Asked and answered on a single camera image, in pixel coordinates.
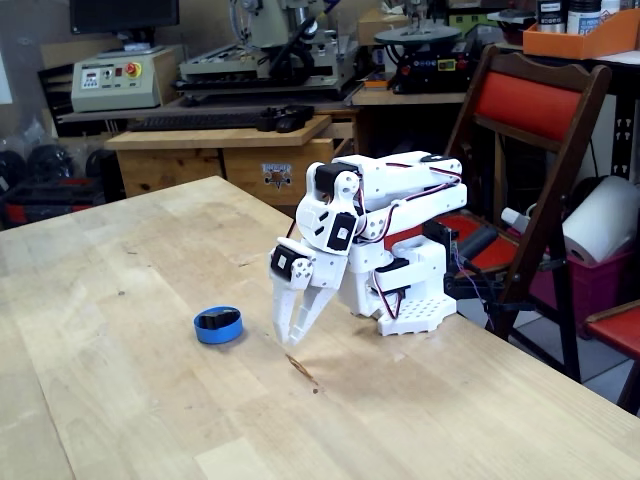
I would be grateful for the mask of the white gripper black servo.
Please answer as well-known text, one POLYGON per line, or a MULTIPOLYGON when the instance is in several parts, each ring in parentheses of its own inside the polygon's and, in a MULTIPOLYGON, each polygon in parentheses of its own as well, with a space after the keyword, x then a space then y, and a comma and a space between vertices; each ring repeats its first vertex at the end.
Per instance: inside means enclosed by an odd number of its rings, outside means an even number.
POLYGON ((272 322, 281 343, 297 345, 305 337, 340 287, 346 264, 345 255, 322 251, 305 239, 278 238, 270 252, 269 275, 273 284, 272 322), (290 328, 298 292, 304 290, 290 328))

